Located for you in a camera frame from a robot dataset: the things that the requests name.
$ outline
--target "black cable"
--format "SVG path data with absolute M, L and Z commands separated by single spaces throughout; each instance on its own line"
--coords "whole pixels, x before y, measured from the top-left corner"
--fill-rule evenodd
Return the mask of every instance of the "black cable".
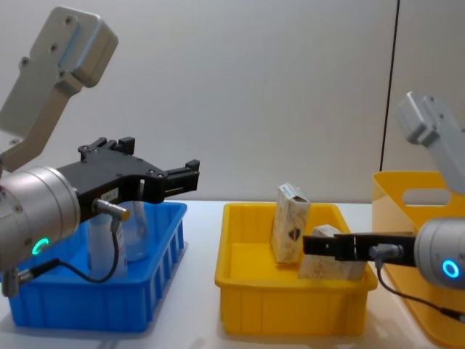
M 384 115 L 383 143 L 381 145 L 381 159 L 379 161 L 379 171 L 383 170 L 384 146 L 386 145 L 386 132 L 387 132 L 387 117 L 389 115 L 389 103 L 391 101 L 391 86 L 392 86 L 392 74 L 394 72 L 395 44 L 397 41 L 397 27 L 399 24 L 399 9 L 400 9 L 400 0 L 397 0 L 397 7 L 395 10 L 395 22 L 394 22 L 394 38 L 392 40 L 392 51 L 391 51 L 391 68 L 389 70 L 389 83 L 387 86 L 386 114 Z
M 113 264 L 111 265 L 110 271 L 103 278 L 91 278 L 91 277 L 87 276 L 86 274 L 84 274 L 79 269 L 77 269 L 76 267 L 74 267 L 71 264 L 68 264 L 66 262 L 63 262 L 62 260 L 60 260 L 58 265 L 61 265 L 62 267 L 65 267 L 65 268 L 71 270 L 77 276 L 83 278 L 84 280 L 86 280 L 88 282 L 92 282 L 94 284 L 101 284 L 103 282 L 108 281 L 113 276 L 113 274 L 115 273 L 116 267 L 118 266 L 118 260 L 119 260 L 118 237 L 116 236 L 116 233 L 111 233 L 111 237 L 112 237 L 112 240 L 113 240 L 113 246 L 115 248 L 115 255 L 113 257 Z
M 381 268 L 376 268 L 376 273 L 378 275 L 378 280 L 379 280 L 379 283 L 386 290 L 388 290 L 389 292 L 391 292 L 391 293 L 393 293 L 393 294 L 395 294 L 395 295 L 397 295 L 399 297 L 405 298 L 407 300 L 412 300 L 414 302 L 418 302 L 418 303 L 427 305 L 427 306 L 439 311 L 444 316 L 447 316 L 447 317 L 452 318 L 454 320 L 460 321 L 462 324 L 465 323 L 465 314 L 461 313 L 460 311 L 440 307 L 439 305 L 435 305 L 435 304 L 433 304 L 431 302 L 428 302 L 427 300 L 423 300 L 423 299 L 418 298 L 418 297 L 410 296 L 409 294 L 404 294 L 402 292 L 396 291 L 395 289 L 389 287 L 388 285 L 386 285 L 386 283 L 384 282 L 384 280 L 383 280 L 383 278 L 381 276 Z

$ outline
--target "blue plastic bin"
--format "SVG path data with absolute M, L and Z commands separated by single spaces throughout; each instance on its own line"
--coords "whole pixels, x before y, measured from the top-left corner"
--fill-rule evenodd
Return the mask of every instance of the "blue plastic bin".
M 185 204 L 146 204 L 150 254 L 128 264 L 127 278 L 91 284 L 66 268 L 55 268 L 10 299 L 14 322 L 53 329 L 145 331 L 184 249 L 186 210 Z M 20 270 L 59 257 L 88 273 L 86 231 L 87 224 L 81 224 L 74 235 L 27 260 Z

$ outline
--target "large yellow bin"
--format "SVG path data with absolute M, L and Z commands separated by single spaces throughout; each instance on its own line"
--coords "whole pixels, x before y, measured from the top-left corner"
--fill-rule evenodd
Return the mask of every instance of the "large yellow bin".
M 223 216 L 215 282 L 221 320 L 231 334 L 358 336 L 368 291 L 377 286 L 369 266 L 361 281 L 300 280 L 298 267 L 278 268 L 270 247 L 275 204 L 228 204 Z M 309 234 L 331 224 L 349 233 L 337 206 L 313 204 Z
M 447 189 L 439 172 L 379 172 L 373 175 L 373 231 L 412 232 L 433 218 L 465 217 L 465 197 L 450 193 L 445 206 L 409 206 L 403 195 L 410 189 Z M 431 285 L 416 268 L 385 266 L 399 291 L 442 307 L 465 312 L 465 292 Z M 465 346 L 465 325 L 430 307 L 405 301 L 421 328 L 441 345 Z

